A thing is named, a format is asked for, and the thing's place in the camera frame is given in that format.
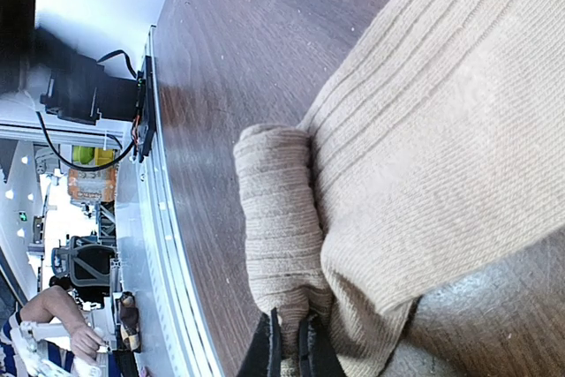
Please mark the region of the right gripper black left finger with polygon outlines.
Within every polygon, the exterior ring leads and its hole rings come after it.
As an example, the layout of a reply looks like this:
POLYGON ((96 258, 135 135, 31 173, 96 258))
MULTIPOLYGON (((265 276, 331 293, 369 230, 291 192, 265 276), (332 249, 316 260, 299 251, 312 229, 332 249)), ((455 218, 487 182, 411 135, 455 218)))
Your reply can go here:
POLYGON ((278 311, 273 308, 269 313, 260 316, 237 377, 280 377, 282 346, 278 311))

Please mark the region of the plain beige sock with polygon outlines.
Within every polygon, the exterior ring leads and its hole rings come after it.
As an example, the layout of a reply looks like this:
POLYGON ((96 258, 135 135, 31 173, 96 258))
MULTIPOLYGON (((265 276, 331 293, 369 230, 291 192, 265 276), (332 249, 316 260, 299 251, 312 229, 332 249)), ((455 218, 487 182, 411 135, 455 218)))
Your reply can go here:
POLYGON ((376 376, 413 302, 564 224, 564 0, 389 0, 297 126, 234 148, 281 376, 317 314, 376 376))

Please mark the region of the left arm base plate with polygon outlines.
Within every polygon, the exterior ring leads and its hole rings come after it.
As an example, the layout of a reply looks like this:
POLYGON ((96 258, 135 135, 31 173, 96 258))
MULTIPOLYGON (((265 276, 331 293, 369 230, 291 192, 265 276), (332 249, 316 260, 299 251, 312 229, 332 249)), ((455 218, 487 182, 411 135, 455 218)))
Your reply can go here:
POLYGON ((139 121, 137 123, 137 158, 139 163, 143 163, 145 158, 149 156, 153 144, 153 137, 156 133, 153 76, 154 68, 152 57, 145 56, 140 76, 138 78, 139 121))

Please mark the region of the person in striped shirt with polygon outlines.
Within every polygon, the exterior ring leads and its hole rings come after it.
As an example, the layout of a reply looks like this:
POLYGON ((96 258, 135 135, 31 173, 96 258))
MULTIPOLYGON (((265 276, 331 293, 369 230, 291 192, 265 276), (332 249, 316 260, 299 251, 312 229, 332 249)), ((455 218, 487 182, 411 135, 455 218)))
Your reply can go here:
POLYGON ((120 376, 114 299, 53 276, 1 326, 2 376, 120 376))

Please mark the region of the black office chair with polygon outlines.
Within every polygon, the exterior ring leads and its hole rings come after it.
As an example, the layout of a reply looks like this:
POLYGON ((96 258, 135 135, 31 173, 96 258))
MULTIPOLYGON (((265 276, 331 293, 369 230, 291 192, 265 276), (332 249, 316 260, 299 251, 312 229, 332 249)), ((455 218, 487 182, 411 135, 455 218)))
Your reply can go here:
POLYGON ((54 277, 67 281, 80 300, 102 304, 110 294, 110 262, 116 257, 115 246, 74 236, 51 251, 51 268, 54 277))

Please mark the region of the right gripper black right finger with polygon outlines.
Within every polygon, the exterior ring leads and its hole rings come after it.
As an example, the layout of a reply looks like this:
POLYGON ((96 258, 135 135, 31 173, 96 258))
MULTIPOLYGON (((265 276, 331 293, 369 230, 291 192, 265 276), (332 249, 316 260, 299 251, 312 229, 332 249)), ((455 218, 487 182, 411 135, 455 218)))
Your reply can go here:
POLYGON ((300 322, 298 362, 302 377, 345 376, 328 332, 317 314, 309 314, 300 322))

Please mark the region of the orange package in background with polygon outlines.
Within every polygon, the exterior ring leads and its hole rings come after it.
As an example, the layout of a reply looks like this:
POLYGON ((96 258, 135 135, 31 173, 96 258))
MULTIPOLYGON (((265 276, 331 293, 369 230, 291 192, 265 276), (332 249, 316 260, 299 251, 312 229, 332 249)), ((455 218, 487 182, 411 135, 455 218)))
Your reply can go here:
POLYGON ((78 203, 112 202, 116 197, 117 168, 98 171, 70 169, 67 184, 68 194, 78 203))

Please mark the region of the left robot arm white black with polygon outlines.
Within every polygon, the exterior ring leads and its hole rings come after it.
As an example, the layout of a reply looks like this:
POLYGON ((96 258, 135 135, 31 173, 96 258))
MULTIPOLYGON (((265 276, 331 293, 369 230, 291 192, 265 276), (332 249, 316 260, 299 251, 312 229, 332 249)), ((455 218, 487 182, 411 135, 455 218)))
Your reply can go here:
POLYGON ((79 124, 103 118, 131 122, 139 109, 139 79, 121 49, 93 59, 34 23, 35 0, 1 0, 1 94, 22 92, 45 70, 39 103, 47 114, 79 124))

